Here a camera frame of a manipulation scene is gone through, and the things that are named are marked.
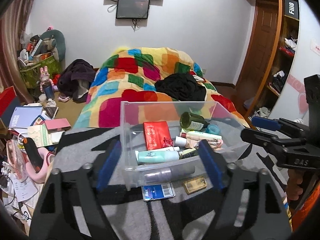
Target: orange clothing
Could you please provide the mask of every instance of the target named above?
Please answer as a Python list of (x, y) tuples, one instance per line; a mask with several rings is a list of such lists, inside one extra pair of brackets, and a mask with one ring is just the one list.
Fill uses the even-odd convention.
[(294, 216), (292, 216), (292, 230), (295, 231), (298, 226), (302, 223), (302, 221), (306, 218), (309, 211), (312, 209), (316, 200), (320, 196), (320, 185), (314, 190), (311, 196), (304, 203), (303, 208), (297, 211)]

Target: brown door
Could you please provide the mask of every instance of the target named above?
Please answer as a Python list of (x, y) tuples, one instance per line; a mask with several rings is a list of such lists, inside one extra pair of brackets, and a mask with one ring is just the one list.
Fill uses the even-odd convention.
[(257, 2), (256, 10), (258, 11), (254, 32), (251, 34), (251, 46), (248, 48), (236, 85), (237, 95), (234, 103), (241, 114), (245, 112), (242, 107), (243, 102), (254, 97), (258, 91), (276, 35), (278, 6)]

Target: television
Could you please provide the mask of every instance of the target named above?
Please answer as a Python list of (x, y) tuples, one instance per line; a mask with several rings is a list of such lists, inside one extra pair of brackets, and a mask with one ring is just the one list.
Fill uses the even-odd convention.
[(118, 0), (117, 19), (147, 19), (150, 0)]

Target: curtain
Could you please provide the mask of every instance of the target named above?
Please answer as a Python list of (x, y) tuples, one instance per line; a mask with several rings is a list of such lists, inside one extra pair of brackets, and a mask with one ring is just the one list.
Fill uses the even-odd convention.
[(34, 0), (14, 0), (0, 20), (0, 89), (14, 86), (21, 102), (33, 102), (20, 76), (17, 52)]

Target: green basket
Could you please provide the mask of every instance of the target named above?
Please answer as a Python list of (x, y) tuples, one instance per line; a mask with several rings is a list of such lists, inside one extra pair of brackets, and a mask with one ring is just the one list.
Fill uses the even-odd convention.
[(40, 68), (47, 66), (50, 78), (61, 73), (61, 64), (50, 56), (39, 63), (20, 69), (20, 75), (27, 88), (36, 88), (40, 84)]

